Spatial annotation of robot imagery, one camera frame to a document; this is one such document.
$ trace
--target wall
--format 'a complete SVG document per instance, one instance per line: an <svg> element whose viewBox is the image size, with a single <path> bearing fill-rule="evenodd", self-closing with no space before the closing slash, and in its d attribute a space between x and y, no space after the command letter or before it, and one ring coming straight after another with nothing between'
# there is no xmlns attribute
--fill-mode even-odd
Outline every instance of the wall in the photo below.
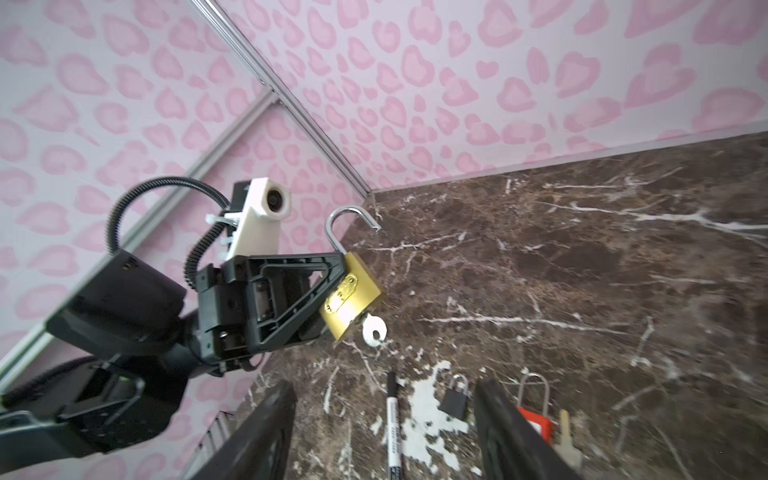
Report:
<svg viewBox="0 0 768 480"><path fill-rule="evenodd" d="M0 355L45 318L104 255L104 221L137 182L182 174L260 85L186 2L46 0L0 5ZM322 219L360 199L280 109L205 180L270 176L294 193L283 253L331 251ZM142 197L124 231L160 198ZM139 254L184 284L181 265L215 205L191 194ZM335 230L343 234L349 216ZM212 251L206 260L215 261ZM187 308L197 300L187 296ZM82 353L55 344L31 368ZM219 409L254 375L190 383L161 437L113 455L37 465L3 478L167 478L179 474Z"/></svg>
<svg viewBox="0 0 768 480"><path fill-rule="evenodd" d="M374 188L768 119L764 0L221 5Z"/></svg>

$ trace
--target small padlock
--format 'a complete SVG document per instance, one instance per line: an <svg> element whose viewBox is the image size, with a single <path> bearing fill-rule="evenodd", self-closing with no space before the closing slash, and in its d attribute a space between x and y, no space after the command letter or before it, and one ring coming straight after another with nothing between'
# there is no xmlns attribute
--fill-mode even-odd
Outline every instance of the small padlock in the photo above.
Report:
<svg viewBox="0 0 768 480"><path fill-rule="evenodd" d="M537 376L544 383L544 408L541 409L541 415L538 413L529 412L521 407L523 403L523 388L525 387L525 381L532 376ZM539 435L547 442L552 443L552 421L547 418L547 410L549 410L549 383L547 379L538 373L526 373L520 380L520 388L518 389L518 410L528 420L533 429L538 432Z"/></svg>
<svg viewBox="0 0 768 480"><path fill-rule="evenodd" d="M453 386L456 383L456 379L460 379L464 382L464 388L461 392L454 390ZM445 391L445 397L440 402L438 410L449 414L451 417L459 420L464 420L464 414L467 411L467 400L469 392L469 381L467 377L461 373L457 373L451 378L451 382L448 384L448 389Z"/></svg>
<svg viewBox="0 0 768 480"><path fill-rule="evenodd" d="M376 279L368 271L356 253L346 251L346 248L333 236L331 226L333 221L346 212L354 212L360 215L375 231L381 230L381 226L364 209L356 205L346 205L335 209L326 220L326 236L328 241L344 254L347 274L338 287L326 298L320 307L320 315L326 321L326 325L338 341L344 340L361 322L367 318L376 305L384 300L384 290L376 282ZM377 329L381 342L385 329Z"/></svg>

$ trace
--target white label on red padlock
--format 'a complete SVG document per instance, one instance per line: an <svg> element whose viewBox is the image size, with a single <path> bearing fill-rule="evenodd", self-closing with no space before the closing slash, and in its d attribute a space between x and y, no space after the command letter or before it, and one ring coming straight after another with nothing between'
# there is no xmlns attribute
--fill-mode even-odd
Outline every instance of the white label on red padlock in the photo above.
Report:
<svg viewBox="0 0 768 480"><path fill-rule="evenodd" d="M536 432L538 432L538 434L539 434L539 435L541 435L541 425L539 425L539 424L538 424L538 423L536 423L536 422L532 422L531 420L528 420L528 423L530 423L530 424L531 424L531 426L533 427L533 429L534 429Z"/></svg>

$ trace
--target gold padlock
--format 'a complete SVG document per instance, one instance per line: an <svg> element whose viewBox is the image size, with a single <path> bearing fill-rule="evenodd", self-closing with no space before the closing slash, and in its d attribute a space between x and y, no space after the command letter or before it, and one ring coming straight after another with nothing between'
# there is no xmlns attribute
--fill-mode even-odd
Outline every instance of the gold padlock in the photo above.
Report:
<svg viewBox="0 0 768 480"><path fill-rule="evenodd" d="M364 209L356 205L346 205L335 209L326 220L326 236L328 241L344 254L347 274L338 287L326 298L320 307L320 315L338 341L344 340L366 317L376 305L384 300L384 290L376 282L363 261L356 253L348 252L333 236L331 226L340 215L354 212L360 215L375 231L381 226Z"/></svg>

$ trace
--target black marker cap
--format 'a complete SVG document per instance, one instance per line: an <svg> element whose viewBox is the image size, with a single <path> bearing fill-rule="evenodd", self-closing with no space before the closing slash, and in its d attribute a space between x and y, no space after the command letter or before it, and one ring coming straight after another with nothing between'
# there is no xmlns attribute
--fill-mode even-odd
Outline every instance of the black marker cap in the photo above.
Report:
<svg viewBox="0 0 768 480"><path fill-rule="evenodd" d="M397 396L397 379L394 372L386 374L386 395Z"/></svg>

